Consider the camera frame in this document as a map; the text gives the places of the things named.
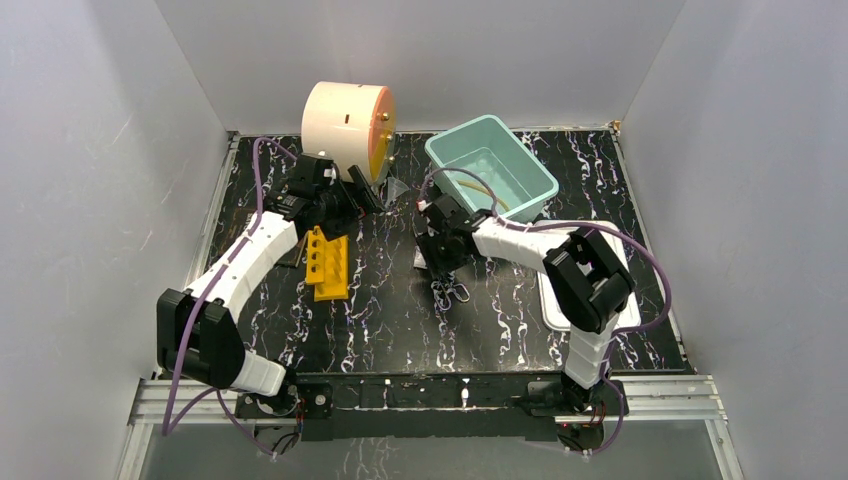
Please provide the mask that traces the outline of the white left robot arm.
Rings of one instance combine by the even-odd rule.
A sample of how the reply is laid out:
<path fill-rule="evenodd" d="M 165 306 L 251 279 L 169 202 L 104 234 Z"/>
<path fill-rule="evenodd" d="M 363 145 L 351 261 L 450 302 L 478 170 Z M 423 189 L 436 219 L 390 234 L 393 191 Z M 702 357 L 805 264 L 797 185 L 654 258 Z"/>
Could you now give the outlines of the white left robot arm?
<path fill-rule="evenodd" d="M 187 287 L 159 297 L 159 366 L 176 378 L 258 394 L 275 416 L 293 412 L 297 387 L 286 381 L 280 362 L 245 348 L 239 314 L 280 258 L 314 228 L 334 240 L 382 210 L 359 166 L 343 166 L 323 153 L 299 155 L 278 186 L 263 193 L 247 228 L 225 253 Z"/>

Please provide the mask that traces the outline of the yellow test tube rack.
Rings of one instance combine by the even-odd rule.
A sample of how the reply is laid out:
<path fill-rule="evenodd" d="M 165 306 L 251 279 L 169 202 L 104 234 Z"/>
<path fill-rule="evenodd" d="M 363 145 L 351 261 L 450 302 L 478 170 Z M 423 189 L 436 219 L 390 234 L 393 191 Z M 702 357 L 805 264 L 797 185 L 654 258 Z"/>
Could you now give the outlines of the yellow test tube rack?
<path fill-rule="evenodd" d="M 328 240 L 315 226 L 307 236 L 305 282 L 314 288 L 314 300 L 349 299 L 348 237 Z"/>

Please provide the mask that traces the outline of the small white plastic packet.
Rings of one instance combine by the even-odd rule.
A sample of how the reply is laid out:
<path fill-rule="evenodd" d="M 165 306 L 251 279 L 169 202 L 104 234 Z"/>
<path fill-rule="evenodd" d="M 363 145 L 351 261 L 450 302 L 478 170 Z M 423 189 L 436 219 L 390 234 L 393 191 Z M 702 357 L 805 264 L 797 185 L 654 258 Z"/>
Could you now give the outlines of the small white plastic packet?
<path fill-rule="evenodd" d="M 426 269 L 427 268 L 426 261 L 425 261 L 423 255 L 421 254 L 421 252 L 419 250 L 416 250 L 414 252 L 413 267 L 416 268 L 416 269 Z"/>

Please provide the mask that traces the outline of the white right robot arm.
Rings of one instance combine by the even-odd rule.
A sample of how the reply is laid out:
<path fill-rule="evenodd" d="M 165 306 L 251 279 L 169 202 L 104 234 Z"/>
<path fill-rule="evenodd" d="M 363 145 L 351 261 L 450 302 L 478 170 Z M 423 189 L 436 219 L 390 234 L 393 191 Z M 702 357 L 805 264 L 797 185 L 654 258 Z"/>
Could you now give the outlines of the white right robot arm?
<path fill-rule="evenodd" d="M 503 259 L 545 276 L 569 324 L 569 351 L 560 375 L 564 408 L 590 413 L 603 399 L 605 358 L 635 284 L 596 225 L 579 228 L 509 222 L 475 213 L 449 195 L 419 201 L 415 236 L 427 269 L 453 272 L 480 257 Z"/>

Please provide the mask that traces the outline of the tan rubber tubing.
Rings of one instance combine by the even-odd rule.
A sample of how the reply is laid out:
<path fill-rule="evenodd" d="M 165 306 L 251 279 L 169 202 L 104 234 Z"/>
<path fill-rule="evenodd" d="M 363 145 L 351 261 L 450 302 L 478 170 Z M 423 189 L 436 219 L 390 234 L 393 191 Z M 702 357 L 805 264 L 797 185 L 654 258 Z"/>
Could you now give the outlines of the tan rubber tubing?
<path fill-rule="evenodd" d="M 485 208 L 492 201 L 496 203 L 496 210 L 499 213 L 506 213 L 511 209 L 508 203 L 497 195 L 492 196 L 491 192 L 479 182 L 459 180 L 457 184 L 463 195 L 467 198 L 466 203 L 473 209 Z"/>

